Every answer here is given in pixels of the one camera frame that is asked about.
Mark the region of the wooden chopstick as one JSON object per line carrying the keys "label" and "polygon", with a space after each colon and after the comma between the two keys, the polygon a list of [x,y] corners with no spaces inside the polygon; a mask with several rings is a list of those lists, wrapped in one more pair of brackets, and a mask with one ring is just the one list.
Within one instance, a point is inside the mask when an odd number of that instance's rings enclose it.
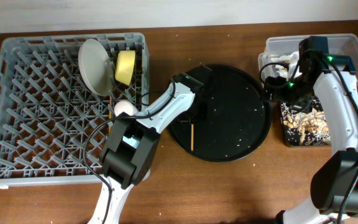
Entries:
{"label": "wooden chopstick", "polygon": [[113,108],[112,108],[112,98],[111,97],[109,97],[108,110],[109,110],[109,119],[111,119],[111,118],[113,118]]}
{"label": "wooden chopstick", "polygon": [[194,151],[194,140],[195,140],[195,127],[194,124],[191,124],[191,142],[190,142],[191,152]]}

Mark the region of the white paper napkin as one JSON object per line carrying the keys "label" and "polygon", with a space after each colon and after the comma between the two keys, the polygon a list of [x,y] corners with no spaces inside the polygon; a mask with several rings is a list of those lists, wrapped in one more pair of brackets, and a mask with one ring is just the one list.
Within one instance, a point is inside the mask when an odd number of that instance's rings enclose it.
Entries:
{"label": "white paper napkin", "polygon": [[283,70],[283,71],[289,71],[289,70],[294,70],[298,60],[299,60],[299,52],[295,51],[289,55],[282,55],[279,57],[272,57],[271,58],[271,62],[272,63],[278,63],[278,64],[282,64],[282,65],[277,65],[276,69],[278,70]]}

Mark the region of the pink plastic cup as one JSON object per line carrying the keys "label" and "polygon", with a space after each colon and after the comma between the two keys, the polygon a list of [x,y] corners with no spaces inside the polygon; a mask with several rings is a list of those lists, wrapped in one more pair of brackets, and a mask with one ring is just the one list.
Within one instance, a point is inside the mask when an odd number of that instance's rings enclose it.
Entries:
{"label": "pink plastic cup", "polygon": [[139,110],[130,101],[127,100],[118,101],[114,106],[115,116],[119,116],[122,113],[132,116],[138,112]]}

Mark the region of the yellow small bowl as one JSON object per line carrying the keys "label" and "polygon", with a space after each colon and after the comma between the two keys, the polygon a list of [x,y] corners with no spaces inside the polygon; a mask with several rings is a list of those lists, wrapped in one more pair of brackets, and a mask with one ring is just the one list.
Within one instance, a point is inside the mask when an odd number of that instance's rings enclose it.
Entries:
{"label": "yellow small bowl", "polygon": [[117,56],[115,79],[127,86],[131,84],[132,74],[135,67],[135,51],[120,51]]}

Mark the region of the white round plate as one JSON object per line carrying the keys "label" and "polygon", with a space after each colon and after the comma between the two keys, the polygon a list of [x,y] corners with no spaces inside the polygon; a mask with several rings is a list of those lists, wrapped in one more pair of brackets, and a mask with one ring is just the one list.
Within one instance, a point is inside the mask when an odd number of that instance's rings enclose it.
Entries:
{"label": "white round plate", "polygon": [[112,89],[111,61],[105,48],[97,40],[88,39],[80,47],[78,66],[87,88],[99,96],[108,96]]}

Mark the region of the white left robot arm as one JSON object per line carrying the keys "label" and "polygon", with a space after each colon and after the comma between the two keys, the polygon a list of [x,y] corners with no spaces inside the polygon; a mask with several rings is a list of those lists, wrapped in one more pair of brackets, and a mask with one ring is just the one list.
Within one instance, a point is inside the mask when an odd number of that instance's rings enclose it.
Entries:
{"label": "white left robot arm", "polygon": [[200,97],[213,79],[211,68],[202,65],[193,75],[174,75],[166,92],[132,116],[123,112],[102,122],[111,130],[99,156],[101,193],[90,223],[118,223],[132,188],[147,179],[162,131],[179,115],[194,122]]}

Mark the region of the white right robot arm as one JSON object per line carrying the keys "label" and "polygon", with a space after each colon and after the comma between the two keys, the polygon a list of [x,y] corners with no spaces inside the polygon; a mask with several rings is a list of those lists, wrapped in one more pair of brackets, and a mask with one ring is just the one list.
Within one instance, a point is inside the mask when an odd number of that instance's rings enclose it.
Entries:
{"label": "white right robot arm", "polygon": [[332,156],[312,178],[310,196],[276,223],[342,223],[358,217],[358,38],[354,34],[271,37],[259,56],[263,100],[303,111],[317,98]]}

